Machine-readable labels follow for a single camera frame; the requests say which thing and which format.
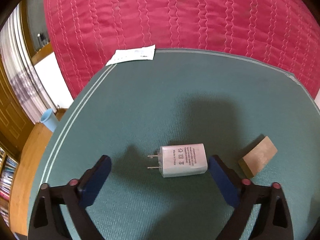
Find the plain rectangular wooden block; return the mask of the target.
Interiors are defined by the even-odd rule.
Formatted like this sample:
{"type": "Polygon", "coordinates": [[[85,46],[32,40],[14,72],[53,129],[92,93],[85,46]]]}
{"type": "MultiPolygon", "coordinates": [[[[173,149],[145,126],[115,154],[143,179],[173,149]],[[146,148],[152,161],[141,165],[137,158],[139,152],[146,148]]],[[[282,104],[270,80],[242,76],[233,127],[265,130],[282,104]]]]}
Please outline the plain rectangular wooden block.
{"type": "Polygon", "coordinates": [[[242,157],[238,163],[245,176],[251,179],[264,169],[277,152],[278,150],[271,139],[266,136],[242,157]]]}

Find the white USB power adapter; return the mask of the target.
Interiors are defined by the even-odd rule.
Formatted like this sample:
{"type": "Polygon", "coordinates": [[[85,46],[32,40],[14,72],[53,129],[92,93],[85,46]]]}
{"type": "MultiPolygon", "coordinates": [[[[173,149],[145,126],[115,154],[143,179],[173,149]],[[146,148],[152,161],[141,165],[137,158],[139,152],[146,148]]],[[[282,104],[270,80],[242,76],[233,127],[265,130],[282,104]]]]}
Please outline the white USB power adapter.
{"type": "Polygon", "coordinates": [[[158,166],[148,170],[159,170],[163,178],[204,174],[208,169],[204,144],[161,146],[157,154],[158,166]]]}

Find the wooden bookshelf with books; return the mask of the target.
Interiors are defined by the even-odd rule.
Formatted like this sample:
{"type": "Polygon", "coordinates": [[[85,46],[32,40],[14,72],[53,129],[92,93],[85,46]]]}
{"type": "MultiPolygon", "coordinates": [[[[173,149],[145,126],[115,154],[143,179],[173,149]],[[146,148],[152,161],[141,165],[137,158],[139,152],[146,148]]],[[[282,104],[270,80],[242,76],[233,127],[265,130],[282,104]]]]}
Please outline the wooden bookshelf with books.
{"type": "Polygon", "coordinates": [[[0,161],[1,161],[1,181],[0,181],[1,217],[4,219],[7,226],[10,226],[9,202],[10,202],[10,194],[11,194],[13,181],[14,181],[14,175],[18,167],[18,162],[6,152],[3,146],[1,146],[0,161]]]}

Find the light blue cup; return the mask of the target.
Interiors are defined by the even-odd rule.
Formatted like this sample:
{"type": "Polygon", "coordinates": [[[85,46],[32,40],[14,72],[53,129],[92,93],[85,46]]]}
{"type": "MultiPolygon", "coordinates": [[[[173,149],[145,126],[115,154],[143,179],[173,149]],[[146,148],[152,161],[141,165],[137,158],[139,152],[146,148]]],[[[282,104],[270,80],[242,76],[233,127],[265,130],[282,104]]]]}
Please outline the light blue cup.
{"type": "Polygon", "coordinates": [[[47,109],[40,118],[40,123],[44,124],[51,132],[54,132],[59,124],[53,109],[47,109]]]}

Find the white curtain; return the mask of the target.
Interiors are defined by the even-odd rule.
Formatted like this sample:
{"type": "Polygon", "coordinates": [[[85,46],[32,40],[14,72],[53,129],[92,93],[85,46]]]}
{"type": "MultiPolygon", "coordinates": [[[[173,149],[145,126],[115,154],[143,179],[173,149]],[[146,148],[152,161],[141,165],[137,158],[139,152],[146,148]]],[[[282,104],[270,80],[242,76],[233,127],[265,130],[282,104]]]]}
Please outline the white curtain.
{"type": "Polygon", "coordinates": [[[1,56],[5,73],[28,118],[40,122],[48,109],[56,107],[31,62],[23,37],[21,6],[10,14],[1,30],[1,56]]]}

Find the white paper slip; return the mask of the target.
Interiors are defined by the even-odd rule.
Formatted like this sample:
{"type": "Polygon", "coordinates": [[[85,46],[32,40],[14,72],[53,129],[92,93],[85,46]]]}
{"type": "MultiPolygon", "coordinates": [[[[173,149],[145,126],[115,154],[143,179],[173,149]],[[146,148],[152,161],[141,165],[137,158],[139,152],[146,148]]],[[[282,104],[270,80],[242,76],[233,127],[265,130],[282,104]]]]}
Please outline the white paper slip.
{"type": "Polygon", "coordinates": [[[153,60],[156,45],[133,49],[117,49],[111,59],[106,63],[107,66],[129,61],[153,60]]]}

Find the red quilted cover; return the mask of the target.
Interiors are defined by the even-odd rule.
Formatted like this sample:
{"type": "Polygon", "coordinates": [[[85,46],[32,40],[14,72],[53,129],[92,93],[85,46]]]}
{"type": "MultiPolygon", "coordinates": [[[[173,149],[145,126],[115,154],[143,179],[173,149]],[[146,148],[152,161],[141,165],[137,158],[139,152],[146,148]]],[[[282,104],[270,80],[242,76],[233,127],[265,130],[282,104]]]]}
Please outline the red quilted cover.
{"type": "Polygon", "coordinates": [[[302,0],[43,0],[73,98],[118,49],[194,48],[251,57],[319,91],[319,24],[302,0]]]}

